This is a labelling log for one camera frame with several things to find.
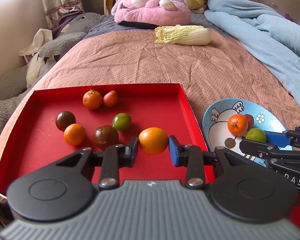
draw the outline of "metal screw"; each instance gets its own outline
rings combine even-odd
[[[203,180],[200,178],[192,178],[188,180],[188,185],[190,186],[200,186],[203,184]]]
[[[113,186],[114,184],[117,183],[117,180],[114,178],[105,178],[102,179],[100,183],[102,186]]]
[[[153,187],[156,185],[156,183],[154,181],[150,181],[147,183],[148,186]]]

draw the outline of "orange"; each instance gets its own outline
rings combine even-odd
[[[86,132],[84,128],[77,124],[73,123],[69,125],[63,132],[63,138],[67,144],[72,146],[77,146],[84,141],[86,137]]]
[[[139,145],[146,153],[161,153],[168,146],[168,136],[158,127],[147,128],[139,134]]]
[[[86,92],[83,96],[83,105],[89,110],[94,110],[102,105],[102,95],[93,89]]]
[[[245,133],[248,128],[248,120],[242,114],[234,114],[228,120],[228,130],[235,136]]]

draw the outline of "plush bunny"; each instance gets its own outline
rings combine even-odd
[[[190,22],[190,10],[183,0],[118,0],[111,14],[118,24],[137,22],[175,26]]]

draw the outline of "pink bedspread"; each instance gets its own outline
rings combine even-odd
[[[74,46],[33,88],[115,83],[181,83],[199,120],[213,102],[242,98],[273,113],[287,129],[300,108],[278,80],[234,38],[214,29],[207,46],[154,43],[154,31],[117,31]],[[0,158],[30,91],[0,136]]]

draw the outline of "cartoon print plate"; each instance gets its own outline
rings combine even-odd
[[[239,98],[221,99],[208,107],[202,119],[202,131],[209,149],[213,151],[217,146],[224,146],[256,163],[266,166],[263,159],[243,154],[239,148],[242,137],[233,136],[229,132],[227,128],[229,118],[239,113],[251,114],[254,118],[254,128],[278,133],[286,130],[280,121],[262,106]],[[286,146],[282,150],[292,149],[291,146]]]

